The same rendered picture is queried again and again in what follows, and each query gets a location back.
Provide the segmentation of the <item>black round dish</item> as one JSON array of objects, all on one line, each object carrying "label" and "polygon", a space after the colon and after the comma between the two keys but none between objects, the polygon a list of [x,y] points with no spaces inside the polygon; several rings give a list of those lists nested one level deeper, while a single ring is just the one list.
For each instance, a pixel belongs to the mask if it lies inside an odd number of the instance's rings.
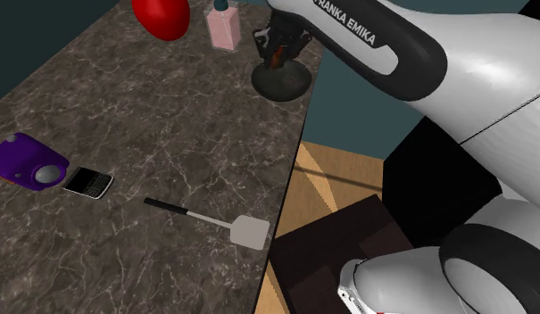
[{"label": "black round dish", "polygon": [[251,75],[254,90],[266,99],[288,102],[302,96],[312,83],[312,75],[300,62],[286,61],[280,68],[257,65]]}]

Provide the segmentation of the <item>pink perfume bottle teal cap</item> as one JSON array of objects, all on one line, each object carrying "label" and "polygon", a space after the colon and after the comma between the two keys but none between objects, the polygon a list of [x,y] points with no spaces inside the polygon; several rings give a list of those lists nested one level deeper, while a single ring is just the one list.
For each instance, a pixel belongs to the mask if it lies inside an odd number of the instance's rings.
[{"label": "pink perfume bottle teal cap", "polygon": [[212,47],[234,52],[241,40],[238,2],[211,0],[204,10]]}]

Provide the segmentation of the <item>red rounded object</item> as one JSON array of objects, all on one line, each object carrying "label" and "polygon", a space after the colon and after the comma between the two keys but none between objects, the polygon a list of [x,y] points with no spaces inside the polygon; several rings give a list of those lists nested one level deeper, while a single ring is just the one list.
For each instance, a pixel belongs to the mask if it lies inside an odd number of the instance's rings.
[{"label": "red rounded object", "polygon": [[164,41],[183,37],[190,23],[187,0],[132,0],[138,22],[153,36]]}]

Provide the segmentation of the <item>dark robot stand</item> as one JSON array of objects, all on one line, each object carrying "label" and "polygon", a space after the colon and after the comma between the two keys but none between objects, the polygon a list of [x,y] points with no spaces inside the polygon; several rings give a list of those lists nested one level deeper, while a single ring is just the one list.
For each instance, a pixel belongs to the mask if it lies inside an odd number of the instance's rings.
[{"label": "dark robot stand", "polygon": [[346,262],[411,248],[372,195],[277,237],[269,258],[290,314],[351,314],[336,292]]}]

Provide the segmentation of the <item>black keypad phone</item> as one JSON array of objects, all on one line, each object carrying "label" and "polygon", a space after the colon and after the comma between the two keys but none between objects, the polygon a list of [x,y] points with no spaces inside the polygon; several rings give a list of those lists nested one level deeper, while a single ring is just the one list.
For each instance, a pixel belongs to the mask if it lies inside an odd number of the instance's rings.
[{"label": "black keypad phone", "polygon": [[114,177],[112,175],[84,167],[77,167],[62,185],[62,189],[99,200],[111,187],[113,181]]}]

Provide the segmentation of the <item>purple device with grey ball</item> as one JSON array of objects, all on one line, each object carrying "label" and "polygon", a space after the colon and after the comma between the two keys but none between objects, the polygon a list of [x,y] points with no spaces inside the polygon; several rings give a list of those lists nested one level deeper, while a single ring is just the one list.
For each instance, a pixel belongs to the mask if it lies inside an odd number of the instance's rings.
[{"label": "purple device with grey ball", "polygon": [[0,177],[33,191],[62,182],[70,162],[24,133],[9,135],[0,144]]}]

